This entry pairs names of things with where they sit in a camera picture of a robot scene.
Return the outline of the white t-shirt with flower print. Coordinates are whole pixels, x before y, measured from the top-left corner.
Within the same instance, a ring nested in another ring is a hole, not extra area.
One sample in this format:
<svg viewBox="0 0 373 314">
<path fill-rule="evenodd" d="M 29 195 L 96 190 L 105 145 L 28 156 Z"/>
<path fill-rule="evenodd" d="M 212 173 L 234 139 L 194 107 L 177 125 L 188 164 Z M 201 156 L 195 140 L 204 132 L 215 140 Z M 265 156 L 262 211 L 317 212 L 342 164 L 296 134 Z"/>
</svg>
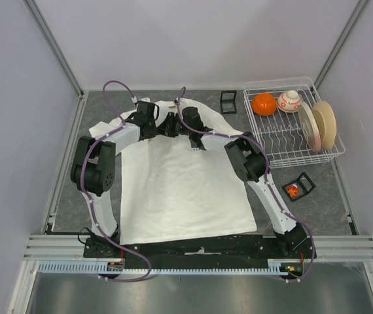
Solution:
<svg viewBox="0 0 373 314">
<path fill-rule="evenodd" d="M 157 135 L 121 153 L 120 243 L 155 243 L 257 230 L 244 183 L 225 152 Z"/>
</svg>

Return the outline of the red orange brooch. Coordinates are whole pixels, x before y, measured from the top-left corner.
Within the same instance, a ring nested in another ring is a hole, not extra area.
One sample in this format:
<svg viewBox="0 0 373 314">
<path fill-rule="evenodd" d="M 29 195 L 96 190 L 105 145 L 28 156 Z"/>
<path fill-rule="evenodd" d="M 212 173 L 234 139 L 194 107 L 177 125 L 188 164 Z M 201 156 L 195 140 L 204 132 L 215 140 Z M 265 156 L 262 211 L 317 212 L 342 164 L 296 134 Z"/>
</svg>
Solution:
<svg viewBox="0 0 373 314">
<path fill-rule="evenodd" d="M 299 197 L 300 188 L 293 184 L 287 187 L 287 193 L 291 198 L 297 198 Z"/>
</svg>

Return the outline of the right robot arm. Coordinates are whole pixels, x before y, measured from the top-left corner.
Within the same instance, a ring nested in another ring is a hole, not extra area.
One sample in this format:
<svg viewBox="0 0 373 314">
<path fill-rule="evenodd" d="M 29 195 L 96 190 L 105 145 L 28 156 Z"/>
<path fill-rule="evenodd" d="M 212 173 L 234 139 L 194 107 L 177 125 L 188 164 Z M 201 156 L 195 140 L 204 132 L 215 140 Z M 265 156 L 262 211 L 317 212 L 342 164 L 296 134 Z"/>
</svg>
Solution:
<svg viewBox="0 0 373 314">
<path fill-rule="evenodd" d="M 303 248 L 307 233 L 282 199 L 274 184 L 268 157 L 252 133 L 227 135 L 214 131 L 204 125 L 195 107 L 168 113 L 158 125 L 158 133 L 167 137 L 185 135 L 193 148 L 225 152 L 234 173 L 252 188 L 264 206 L 278 238 L 278 253 L 289 258 Z"/>
</svg>

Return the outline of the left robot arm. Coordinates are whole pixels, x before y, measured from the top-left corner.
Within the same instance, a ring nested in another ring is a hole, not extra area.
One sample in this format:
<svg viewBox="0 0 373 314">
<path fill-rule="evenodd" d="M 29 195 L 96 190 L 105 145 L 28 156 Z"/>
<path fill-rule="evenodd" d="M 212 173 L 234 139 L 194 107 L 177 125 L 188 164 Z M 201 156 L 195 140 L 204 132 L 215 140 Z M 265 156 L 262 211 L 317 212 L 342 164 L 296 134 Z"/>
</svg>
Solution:
<svg viewBox="0 0 373 314">
<path fill-rule="evenodd" d="M 128 146 L 158 135 L 159 106 L 139 101 L 136 110 L 121 118 L 117 127 L 98 137 L 82 136 L 71 167 L 71 181 L 86 201 L 92 223 L 92 239 L 106 257 L 120 252 L 120 240 L 113 237 L 118 224 L 113 216 L 110 189 L 115 180 L 116 156 Z"/>
</svg>

